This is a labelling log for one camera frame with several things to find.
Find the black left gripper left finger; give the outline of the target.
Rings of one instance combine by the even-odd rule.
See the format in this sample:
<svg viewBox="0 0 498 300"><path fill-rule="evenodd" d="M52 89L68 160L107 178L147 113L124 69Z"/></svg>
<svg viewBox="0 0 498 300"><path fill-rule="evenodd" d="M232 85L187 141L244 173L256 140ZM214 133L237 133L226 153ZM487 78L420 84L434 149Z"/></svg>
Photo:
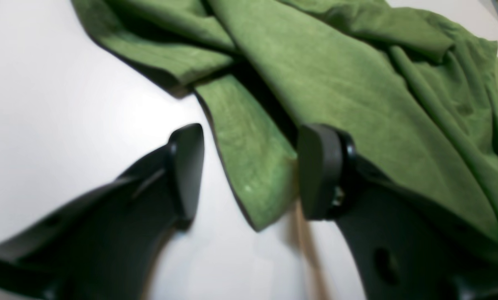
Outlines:
<svg viewBox="0 0 498 300"><path fill-rule="evenodd" d="M114 181L0 243L0 288L44 300L138 300L163 240L194 219L204 163L195 123Z"/></svg>

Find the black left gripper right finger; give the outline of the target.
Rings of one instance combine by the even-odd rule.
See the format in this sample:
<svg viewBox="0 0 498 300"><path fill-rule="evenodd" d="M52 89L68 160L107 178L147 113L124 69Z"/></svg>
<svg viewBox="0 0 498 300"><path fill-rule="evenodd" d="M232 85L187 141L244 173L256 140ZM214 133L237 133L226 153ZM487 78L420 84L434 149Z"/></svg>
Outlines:
<svg viewBox="0 0 498 300"><path fill-rule="evenodd" d="M302 212L341 231L369 300L498 300L498 243L393 182L329 125L297 136Z"/></svg>

